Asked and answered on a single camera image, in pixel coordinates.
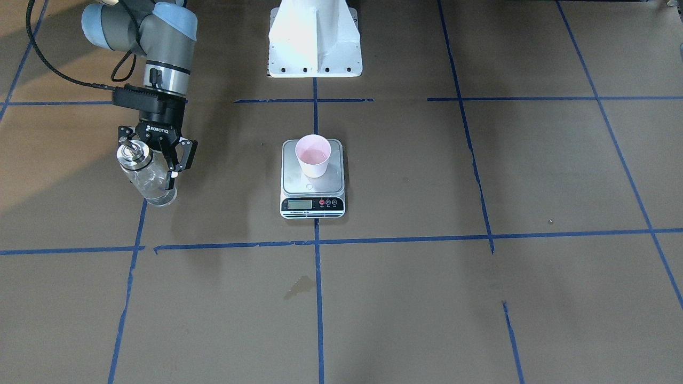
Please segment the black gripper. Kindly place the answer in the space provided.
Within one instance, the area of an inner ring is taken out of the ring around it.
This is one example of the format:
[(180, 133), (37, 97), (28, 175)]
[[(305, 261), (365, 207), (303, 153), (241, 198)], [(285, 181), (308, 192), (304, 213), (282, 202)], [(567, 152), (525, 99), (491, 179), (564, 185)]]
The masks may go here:
[(137, 100), (134, 108), (139, 111), (139, 122), (132, 127), (118, 127), (118, 142), (129, 151), (137, 151), (131, 141), (134, 134), (151, 148), (166, 148), (168, 172), (183, 172), (193, 165), (198, 141), (181, 138), (185, 116), (185, 99)]

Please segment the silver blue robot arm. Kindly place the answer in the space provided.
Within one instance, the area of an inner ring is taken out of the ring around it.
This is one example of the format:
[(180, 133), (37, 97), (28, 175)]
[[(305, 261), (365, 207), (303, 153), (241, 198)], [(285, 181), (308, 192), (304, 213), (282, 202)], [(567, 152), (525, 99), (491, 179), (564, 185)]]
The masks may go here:
[(113, 89), (112, 103), (139, 113), (133, 129), (161, 153), (169, 172), (190, 168), (197, 141), (184, 138), (185, 116), (197, 16), (184, 1), (102, 1), (83, 10), (83, 34), (93, 45), (144, 58), (141, 86)]

